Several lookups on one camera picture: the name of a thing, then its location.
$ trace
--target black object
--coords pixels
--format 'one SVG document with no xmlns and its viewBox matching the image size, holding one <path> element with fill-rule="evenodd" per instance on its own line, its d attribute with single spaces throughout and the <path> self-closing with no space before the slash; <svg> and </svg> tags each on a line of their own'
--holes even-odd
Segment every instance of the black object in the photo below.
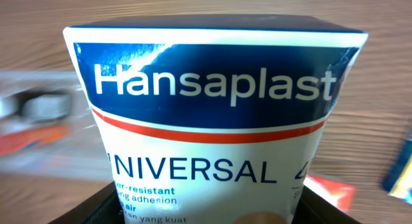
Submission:
<svg viewBox="0 0 412 224">
<path fill-rule="evenodd" d="M 110 183 L 50 224 L 124 224 L 115 184 Z M 292 224 L 359 224 L 359 222 L 305 187 Z"/>
</svg>

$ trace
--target blue box top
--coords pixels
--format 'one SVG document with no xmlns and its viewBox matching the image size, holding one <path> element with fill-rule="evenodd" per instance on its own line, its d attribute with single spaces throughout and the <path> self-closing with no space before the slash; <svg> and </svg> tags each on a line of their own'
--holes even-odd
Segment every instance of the blue box top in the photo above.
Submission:
<svg viewBox="0 0 412 224">
<path fill-rule="evenodd" d="M 214 30 L 272 30 L 292 32 L 365 33 L 305 15 L 213 14 L 119 17 L 72 28 L 185 28 Z"/>
</svg>

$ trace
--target orange object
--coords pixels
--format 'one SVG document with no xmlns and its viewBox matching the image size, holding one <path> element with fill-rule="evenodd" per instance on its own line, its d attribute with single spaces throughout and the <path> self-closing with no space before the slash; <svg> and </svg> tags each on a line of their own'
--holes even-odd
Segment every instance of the orange object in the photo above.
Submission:
<svg viewBox="0 0 412 224">
<path fill-rule="evenodd" d="M 0 155 L 50 144 L 66 137 L 69 132 L 70 130 L 67 125 L 57 124 L 5 135 L 0 137 Z"/>
</svg>

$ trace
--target wood grain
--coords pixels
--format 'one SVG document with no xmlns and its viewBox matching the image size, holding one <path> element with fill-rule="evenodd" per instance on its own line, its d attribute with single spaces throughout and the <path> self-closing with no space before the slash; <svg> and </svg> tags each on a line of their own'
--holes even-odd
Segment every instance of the wood grain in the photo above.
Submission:
<svg viewBox="0 0 412 224">
<path fill-rule="evenodd" d="M 412 111 L 412 0 L 0 0 L 0 69 L 71 70 L 62 29 L 156 14 L 303 14 L 369 31 L 312 169 L 357 186 L 351 215 L 410 223 L 412 208 L 381 191 Z"/>
</svg>

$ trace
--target red stripe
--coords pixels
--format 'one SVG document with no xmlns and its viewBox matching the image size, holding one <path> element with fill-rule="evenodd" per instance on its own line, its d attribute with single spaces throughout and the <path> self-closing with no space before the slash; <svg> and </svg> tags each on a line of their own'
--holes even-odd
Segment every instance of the red stripe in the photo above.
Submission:
<svg viewBox="0 0 412 224">
<path fill-rule="evenodd" d="M 272 131 L 266 133 L 191 133 L 185 131 L 171 131 L 153 127 L 144 127 L 136 124 L 122 122 L 109 117 L 105 117 L 93 110 L 103 121 L 115 127 L 125 129 L 134 133 L 166 140 L 176 140 L 182 142 L 194 142 L 203 144 L 249 144 L 274 140 L 284 140 L 298 136 L 307 135 L 321 128 L 324 121 L 310 126 L 286 131 Z"/>
</svg>

